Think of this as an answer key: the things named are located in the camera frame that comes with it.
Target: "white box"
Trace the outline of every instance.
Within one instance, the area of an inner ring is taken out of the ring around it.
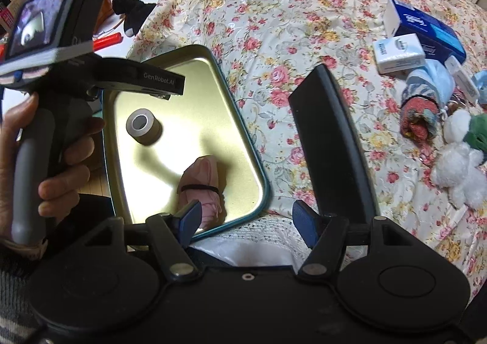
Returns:
[[[388,38],[416,34],[427,59],[444,64],[453,55],[462,64],[467,58],[462,43],[451,27],[410,4],[389,0],[383,22]]]
[[[479,91],[477,90],[477,87],[473,83],[472,79],[468,77],[457,58],[455,56],[449,56],[449,58],[447,58],[445,61],[445,67],[465,97],[473,105],[475,105],[479,99]]]
[[[375,41],[373,52],[380,74],[418,68],[425,64],[425,52],[416,34]]]

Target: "gray grip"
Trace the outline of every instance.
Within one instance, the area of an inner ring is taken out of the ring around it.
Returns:
[[[23,245],[38,244],[46,236],[46,219],[38,212],[39,184],[47,178],[55,121],[43,108],[22,130],[15,163],[12,239]]]

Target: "green plush toy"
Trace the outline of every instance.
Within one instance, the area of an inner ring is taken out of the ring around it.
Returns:
[[[463,141],[473,149],[487,152],[487,114],[472,116]]]

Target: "tape roll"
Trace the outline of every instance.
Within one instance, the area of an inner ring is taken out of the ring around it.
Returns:
[[[132,112],[125,125],[131,137],[142,145],[151,145],[162,134],[162,126],[149,109],[141,108]]]

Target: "striped sleeve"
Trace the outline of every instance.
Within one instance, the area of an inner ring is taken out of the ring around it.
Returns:
[[[25,293],[37,263],[0,246],[0,344],[20,344],[37,327]]]

